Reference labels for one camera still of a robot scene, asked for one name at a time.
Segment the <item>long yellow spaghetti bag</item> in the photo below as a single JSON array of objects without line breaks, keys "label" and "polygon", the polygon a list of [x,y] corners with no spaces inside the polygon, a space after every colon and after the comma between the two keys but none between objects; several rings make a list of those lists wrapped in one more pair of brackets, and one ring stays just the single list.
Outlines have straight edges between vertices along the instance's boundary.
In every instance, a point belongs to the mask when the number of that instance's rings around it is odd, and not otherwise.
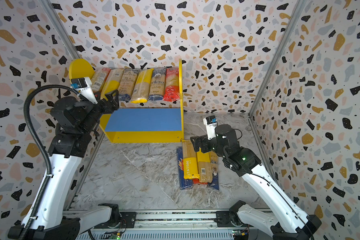
[{"label": "long yellow spaghetti bag", "polygon": [[110,93],[114,90],[117,90],[120,86],[120,82],[124,73],[124,69],[109,69],[109,68],[102,68],[108,76],[105,80],[100,99],[105,98],[105,94]]}]

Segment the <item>dark blue spaghetti bag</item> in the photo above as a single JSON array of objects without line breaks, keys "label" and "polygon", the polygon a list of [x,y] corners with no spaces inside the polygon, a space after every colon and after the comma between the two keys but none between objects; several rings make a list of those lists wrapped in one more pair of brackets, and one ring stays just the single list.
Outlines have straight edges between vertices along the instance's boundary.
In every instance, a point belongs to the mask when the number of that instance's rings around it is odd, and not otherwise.
[{"label": "dark blue spaghetti bag", "polygon": [[124,70],[120,86],[118,87],[119,101],[129,101],[131,99],[138,74],[139,70],[136,69]]}]

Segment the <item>yellow spaghetti bag with text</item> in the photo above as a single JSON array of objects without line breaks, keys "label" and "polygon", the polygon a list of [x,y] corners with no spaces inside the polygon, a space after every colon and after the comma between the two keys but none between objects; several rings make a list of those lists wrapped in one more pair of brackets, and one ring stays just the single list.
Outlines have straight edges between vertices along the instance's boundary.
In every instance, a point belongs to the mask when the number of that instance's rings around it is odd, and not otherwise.
[{"label": "yellow spaghetti bag with text", "polygon": [[183,147],[183,168],[185,179],[199,179],[200,174],[198,171],[197,154],[194,146],[190,140],[182,141]]}]

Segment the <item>red label spaghetti bag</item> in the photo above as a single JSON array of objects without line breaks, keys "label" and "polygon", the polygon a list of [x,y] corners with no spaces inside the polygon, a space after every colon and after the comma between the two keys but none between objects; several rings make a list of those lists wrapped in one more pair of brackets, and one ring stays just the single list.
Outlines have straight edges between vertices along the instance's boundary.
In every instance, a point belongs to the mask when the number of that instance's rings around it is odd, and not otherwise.
[{"label": "red label spaghetti bag", "polygon": [[95,74],[91,78],[91,89],[94,93],[102,91],[110,71],[111,69],[109,68],[101,68],[95,72]]}]

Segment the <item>yellow top spaghetti bag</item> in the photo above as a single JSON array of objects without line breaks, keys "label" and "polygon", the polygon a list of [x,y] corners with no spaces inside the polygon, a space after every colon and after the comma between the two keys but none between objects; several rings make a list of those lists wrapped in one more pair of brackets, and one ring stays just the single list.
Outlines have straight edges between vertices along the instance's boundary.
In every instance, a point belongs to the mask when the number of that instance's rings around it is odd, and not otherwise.
[{"label": "yellow top spaghetti bag", "polygon": [[140,71],[131,96],[134,104],[146,103],[149,99],[150,85],[154,69]]}]

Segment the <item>blue white spaghetti bag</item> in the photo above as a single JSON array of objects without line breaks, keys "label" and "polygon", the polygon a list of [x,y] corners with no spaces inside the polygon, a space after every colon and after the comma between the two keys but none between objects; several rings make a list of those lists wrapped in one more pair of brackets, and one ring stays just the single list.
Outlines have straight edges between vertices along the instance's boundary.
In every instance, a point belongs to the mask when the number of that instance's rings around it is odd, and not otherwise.
[{"label": "blue white spaghetti bag", "polygon": [[149,101],[160,101],[165,94],[167,68],[155,68],[150,84]]}]

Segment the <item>blue Barilla spaghetti bag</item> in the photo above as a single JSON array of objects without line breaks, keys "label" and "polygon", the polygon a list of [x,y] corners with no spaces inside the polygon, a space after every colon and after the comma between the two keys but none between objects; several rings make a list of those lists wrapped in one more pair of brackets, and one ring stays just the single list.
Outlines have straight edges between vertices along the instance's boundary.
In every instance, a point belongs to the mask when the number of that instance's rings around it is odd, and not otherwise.
[{"label": "blue Barilla spaghetti bag", "polygon": [[178,175],[179,175],[179,185],[181,190],[191,189],[193,187],[193,181],[190,179],[185,179],[184,175],[184,164],[183,164],[183,148],[177,147],[177,166],[178,166]]}]

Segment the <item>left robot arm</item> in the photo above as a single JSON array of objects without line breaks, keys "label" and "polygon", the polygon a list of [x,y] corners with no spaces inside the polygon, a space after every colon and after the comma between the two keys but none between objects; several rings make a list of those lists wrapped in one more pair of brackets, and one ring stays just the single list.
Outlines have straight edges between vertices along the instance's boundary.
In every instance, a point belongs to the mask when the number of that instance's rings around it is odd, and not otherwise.
[{"label": "left robot arm", "polygon": [[[32,123],[30,106],[38,93],[53,88],[68,90],[76,96],[59,99],[51,110],[51,115],[58,121],[58,129],[46,150]],[[120,222],[116,204],[101,204],[73,218],[63,215],[71,182],[92,140],[91,132],[95,132],[104,114],[112,114],[119,107],[117,90],[107,93],[106,98],[96,104],[77,90],[62,85],[42,86],[27,96],[24,118],[46,163],[46,172],[29,212],[21,224],[10,228],[9,239],[74,240],[82,233],[90,234],[99,224]]]}]

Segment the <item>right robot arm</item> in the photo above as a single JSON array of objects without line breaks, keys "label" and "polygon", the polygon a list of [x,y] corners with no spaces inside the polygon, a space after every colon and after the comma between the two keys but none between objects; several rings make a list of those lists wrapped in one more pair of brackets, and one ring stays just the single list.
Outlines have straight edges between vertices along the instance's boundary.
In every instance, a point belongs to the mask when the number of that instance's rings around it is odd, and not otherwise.
[{"label": "right robot arm", "polygon": [[235,226],[251,225],[274,240],[312,240],[322,222],[297,206],[278,186],[260,158],[250,149],[240,146],[235,129],[230,125],[214,127],[207,135],[191,137],[196,152],[214,152],[223,159],[226,168],[246,181],[272,211],[266,214],[238,201],[229,210]]}]

